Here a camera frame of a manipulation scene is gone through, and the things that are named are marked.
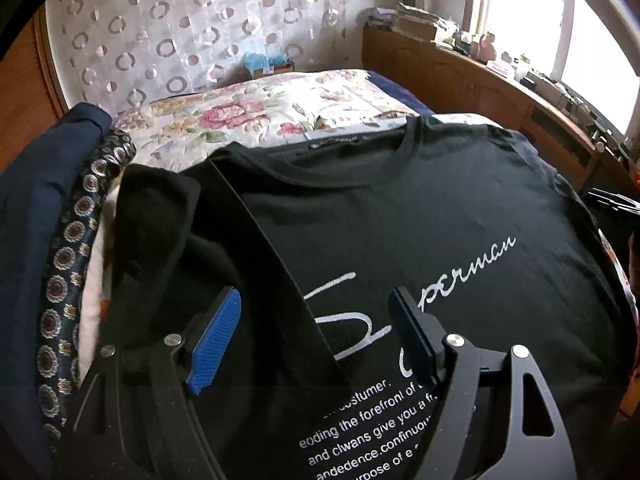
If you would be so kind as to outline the black Superman t-shirt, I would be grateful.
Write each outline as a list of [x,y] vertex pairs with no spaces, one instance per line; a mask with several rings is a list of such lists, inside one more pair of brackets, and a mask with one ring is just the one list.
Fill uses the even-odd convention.
[[372,136],[233,143],[180,174],[122,178],[121,349],[185,330],[224,287],[240,322],[195,413],[230,479],[397,479],[427,427],[387,310],[398,286],[450,332],[525,344],[594,478],[636,329],[589,210],[516,132],[411,118]]

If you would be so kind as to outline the folded medallion-patterned garment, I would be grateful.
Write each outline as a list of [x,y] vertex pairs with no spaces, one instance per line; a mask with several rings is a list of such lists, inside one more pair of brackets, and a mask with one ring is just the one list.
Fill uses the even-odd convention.
[[130,135],[111,129],[81,166],[51,240],[38,313],[36,395],[54,452],[79,387],[81,295],[107,192],[136,156]]

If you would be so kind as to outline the floral bed quilt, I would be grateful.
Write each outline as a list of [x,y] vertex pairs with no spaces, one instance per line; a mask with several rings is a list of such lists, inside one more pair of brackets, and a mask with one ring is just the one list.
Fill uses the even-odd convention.
[[407,116],[419,114],[372,84],[366,70],[326,70],[158,100],[120,115],[116,127],[134,141],[136,164],[179,172],[232,142],[306,142]]

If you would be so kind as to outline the folded navy garment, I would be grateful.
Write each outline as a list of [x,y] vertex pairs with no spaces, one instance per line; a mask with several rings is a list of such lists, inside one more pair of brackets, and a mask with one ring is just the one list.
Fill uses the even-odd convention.
[[89,103],[74,106],[1,174],[1,469],[50,476],[36,393],[42,272],[80,170],[111,127]]

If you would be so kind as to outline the navy blue blanket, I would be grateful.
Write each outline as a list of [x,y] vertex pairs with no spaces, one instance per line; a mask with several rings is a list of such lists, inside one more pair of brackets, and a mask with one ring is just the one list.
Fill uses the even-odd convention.
[[408,106],[419,115],[434,115],[434,112],[422,101],[420,101],[412,92],[405,89],[404,87],[401,87],[400,84],[396,84],[395,81],[392,81],[391,79],[388,79],[381,74],[374,72],[373,70],[368,71],[368,77],[372,84],[375,84],[384,93],[388,94],[402,104],[405,104],[405,106]]

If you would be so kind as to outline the wooden sideboard cabinet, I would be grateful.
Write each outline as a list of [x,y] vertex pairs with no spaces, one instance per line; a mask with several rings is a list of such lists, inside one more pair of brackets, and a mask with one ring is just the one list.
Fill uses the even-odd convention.
[[594,186],[639,197],[629,171],[610,153],[598,152],[584,130],[534,92],[480,63],[370,26],[363,29],[361,59],[366,70],[395,81],[436,113],[473,113],[523,133],[579,191]]

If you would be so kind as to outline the blue tissue box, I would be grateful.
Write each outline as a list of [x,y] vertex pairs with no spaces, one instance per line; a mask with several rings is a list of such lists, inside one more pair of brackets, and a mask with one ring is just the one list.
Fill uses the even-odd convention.
[[269,56],[261,53],[247,53],[243,58],[243,65],[250,79],[294,72],[295,64],[286,55]]

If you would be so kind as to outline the pink figurine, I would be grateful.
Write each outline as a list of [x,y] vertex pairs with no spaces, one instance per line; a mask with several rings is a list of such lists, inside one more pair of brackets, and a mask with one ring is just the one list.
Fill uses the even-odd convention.
[[477,51],[477,59],[480,62],[488,63],[498,58],[495,40],[496,36],[492,32],[486,32],[486,34],[480,37]]

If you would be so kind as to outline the stack of papers and books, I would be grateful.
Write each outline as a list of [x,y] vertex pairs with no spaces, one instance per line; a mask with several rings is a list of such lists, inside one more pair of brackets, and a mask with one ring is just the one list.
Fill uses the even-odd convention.
[[453,21],[403,3],[398,3],[395,9],[371,8],[367,23],[424,42],[446,42],[458,29]]

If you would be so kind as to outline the circle-patterned sheer curtain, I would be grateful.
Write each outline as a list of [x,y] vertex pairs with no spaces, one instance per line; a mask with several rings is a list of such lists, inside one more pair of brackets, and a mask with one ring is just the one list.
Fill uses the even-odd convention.
[[239,78],[252,54],[298,70],[355,64],[374,0],[48,0],[64,100],[117,115]]

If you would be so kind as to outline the window with white frame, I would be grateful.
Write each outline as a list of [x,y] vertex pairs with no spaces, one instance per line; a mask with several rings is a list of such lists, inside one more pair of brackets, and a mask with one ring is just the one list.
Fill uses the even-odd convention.
[[470,29],[498,55],[562,84],[612,130],[631,135],[639,73],[587,0],[472,0]]

